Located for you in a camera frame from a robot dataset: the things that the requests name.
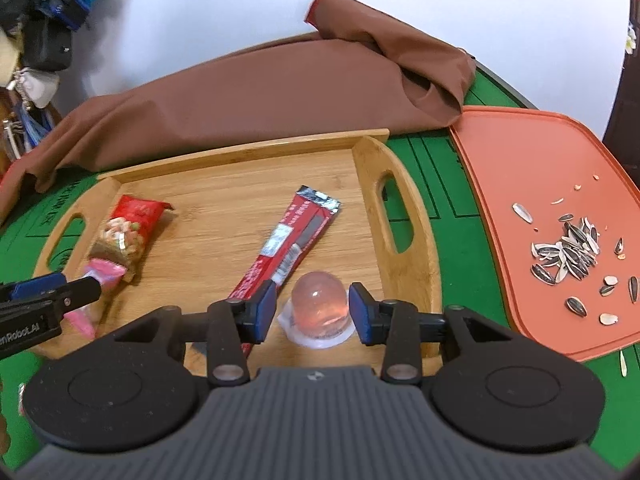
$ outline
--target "white flower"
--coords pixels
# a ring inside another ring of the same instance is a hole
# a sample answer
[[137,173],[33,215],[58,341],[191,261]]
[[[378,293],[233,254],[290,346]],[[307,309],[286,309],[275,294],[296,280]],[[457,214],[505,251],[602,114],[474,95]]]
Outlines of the white flower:
[[629,23],[629,28],[626,33],[626,43],[625,43],[625,52],[627,54],[633,54],[636,49],[636,40],[638,37],[636,36],[636,30],[633,28],[631,23]]

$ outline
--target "green table mat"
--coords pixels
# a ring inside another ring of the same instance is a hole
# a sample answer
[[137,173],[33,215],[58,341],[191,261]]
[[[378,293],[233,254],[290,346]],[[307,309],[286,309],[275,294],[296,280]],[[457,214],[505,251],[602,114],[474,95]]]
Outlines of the green table mat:
[[[467,104],[518,106],[516,98],[479,72],[466,97]],[[447,130],[398,136],[389,139],[417,184],[431,219],[438,247],[444,304],[463,304],[507,325],[494,261],[484,227],[462,165]],[[61,172],[56,187],[45,196],[21,202],[0,233],[0,281],[31,276],[47,235],[73,202],[95,183],[85,173]],[[393,182],[386,189],[386,208],[398,250],[411,243],[412,228]],[[82,230],[74,221],[50,261],[61,269]],[[587,363],[605,385],[606,408],[593,449],[614,466],[625,466],[640,452],[640,360],[635,346],[625,349],[628,376],[620,375],[618,354]],[[28,459],[38,445],[26,421],[17,415],[17,385],[35,372],[38,360],[23,352],[0,362],[4,381],[2,412],[8,420],[12,446],[5,459],[15,468]]]

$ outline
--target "red packet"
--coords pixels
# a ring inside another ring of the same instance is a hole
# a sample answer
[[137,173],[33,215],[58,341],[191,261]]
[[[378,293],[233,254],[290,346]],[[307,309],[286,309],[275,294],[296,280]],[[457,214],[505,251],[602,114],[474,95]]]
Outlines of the red packet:
[[[269,279],[279,290],[339,210],[340,201],[335,198],[307,186],[300,187],[254,264],[229,297],[246,300]],[[242,345],[245,355],[249,355],[251,348],[252,345]]]
[[173,207],[167,202],[121,196],[92,247],[90,256],[126,267],[128,272],[123,279],[130,281],[165,209]]

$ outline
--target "brown cloth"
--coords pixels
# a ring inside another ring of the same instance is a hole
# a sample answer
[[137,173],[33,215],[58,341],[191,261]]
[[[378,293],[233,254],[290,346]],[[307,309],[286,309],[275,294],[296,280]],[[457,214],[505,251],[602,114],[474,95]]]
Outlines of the brown cloth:
[[448,126],[475,63],[464,51],[355,0],[315,0],[318,32],[205,62],[73,110],[0,184],[0,222],[25,174],[112,170],[222,146],[310,134]]

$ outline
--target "white wall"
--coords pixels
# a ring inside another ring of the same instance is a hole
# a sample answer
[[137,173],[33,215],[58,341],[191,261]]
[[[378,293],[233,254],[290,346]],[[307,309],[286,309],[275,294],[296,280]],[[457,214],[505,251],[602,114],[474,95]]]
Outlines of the white wall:
[[[306,32],[312,0],[98,0],[63,74],[63,111],[233,50]],[[539,108],[604,134],[629,0],[360,0],[474,54]]]

